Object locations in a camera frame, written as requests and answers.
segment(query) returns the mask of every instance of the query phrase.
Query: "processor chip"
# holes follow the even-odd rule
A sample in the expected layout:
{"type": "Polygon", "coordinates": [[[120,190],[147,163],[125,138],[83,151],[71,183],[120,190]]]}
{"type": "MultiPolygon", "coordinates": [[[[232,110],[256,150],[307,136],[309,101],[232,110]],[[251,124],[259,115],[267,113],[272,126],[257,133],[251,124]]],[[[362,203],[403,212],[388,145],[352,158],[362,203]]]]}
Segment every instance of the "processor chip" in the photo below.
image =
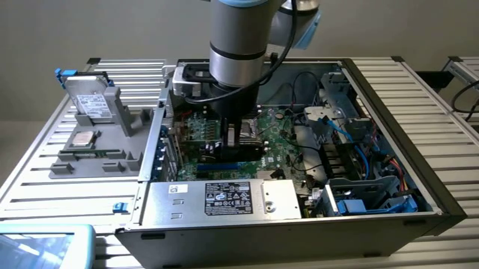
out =
{"type": "Polygon", "coordinates": [[[77,132],[72,140],[73,147],[87,146],[92,142],[93,136],[93,131],[77,132]]]}

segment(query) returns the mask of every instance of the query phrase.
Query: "white wall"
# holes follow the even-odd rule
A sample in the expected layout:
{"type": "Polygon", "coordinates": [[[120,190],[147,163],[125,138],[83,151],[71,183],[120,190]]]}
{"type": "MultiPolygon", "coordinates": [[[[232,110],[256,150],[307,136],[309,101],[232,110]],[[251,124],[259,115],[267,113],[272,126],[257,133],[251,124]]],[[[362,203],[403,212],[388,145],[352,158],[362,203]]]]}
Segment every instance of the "white wall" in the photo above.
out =
{"type": "MultiPolygon", "coordinates": [[[[313,43],[291,55],[400,55],[418,69],[479,55],[479,0],[323,0],[322,9],[313,43]]],[[[63,97],[55,68],[89,57],[207,57],[209,15],[197,0],[1,0],[0,119],[47,119],[63,97]]]]}

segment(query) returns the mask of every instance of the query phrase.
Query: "power supply label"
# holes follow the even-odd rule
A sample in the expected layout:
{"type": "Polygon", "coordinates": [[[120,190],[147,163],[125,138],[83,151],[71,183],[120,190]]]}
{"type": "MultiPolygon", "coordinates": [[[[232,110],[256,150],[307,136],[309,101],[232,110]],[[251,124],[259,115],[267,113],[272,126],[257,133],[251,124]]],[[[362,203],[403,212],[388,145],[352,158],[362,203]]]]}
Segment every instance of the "power supply label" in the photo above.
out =
{"type": "Polygon", "coordinates": [[[249,182],[205,183],[204,199],[208,216],[253,213],[249,182]]]}
{"type": "Polygon", "coordinates": [[[111,118],[112,112],[108,109],[105,98],[101,94],[76,95],[84,113],[92,119],[111,118]]]}

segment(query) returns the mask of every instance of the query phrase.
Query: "blue cable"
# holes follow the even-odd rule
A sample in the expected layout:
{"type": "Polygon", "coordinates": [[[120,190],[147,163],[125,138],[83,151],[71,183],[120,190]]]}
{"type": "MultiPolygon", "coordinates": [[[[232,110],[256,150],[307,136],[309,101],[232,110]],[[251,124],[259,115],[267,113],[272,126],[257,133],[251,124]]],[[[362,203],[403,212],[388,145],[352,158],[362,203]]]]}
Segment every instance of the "blue cable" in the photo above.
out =
{"type": "MultiPolygon", "coordinates": [[[[336,130],[338,133],[342,133],[342,134],[346,136],[346,138],[347,138],[351,142],[354,142],[351,134],[348,134],[346,131],[343,131],[343,130],[338,127],[338,125],[332,122],[332,120],[328,120],[327,122],[328,122],[328,125],[334,128],[334,130],[336,130]]],[[[366,155],[364,155],[363,151],[360,150],[360,148],[359,148],[358,146],[354,146],[354,149],[355,149],[356,152],[359,153],[359,156],[360,156],[360,158],[362,158],[362,160],[363,160],[363,162],[364,162],[364,167],[366,167],[366,176],[364,176],[364,179],[367,179],[367,178],[370,177],[370,164],[368,164],[368,162],[367,162],[366,155]]]]}

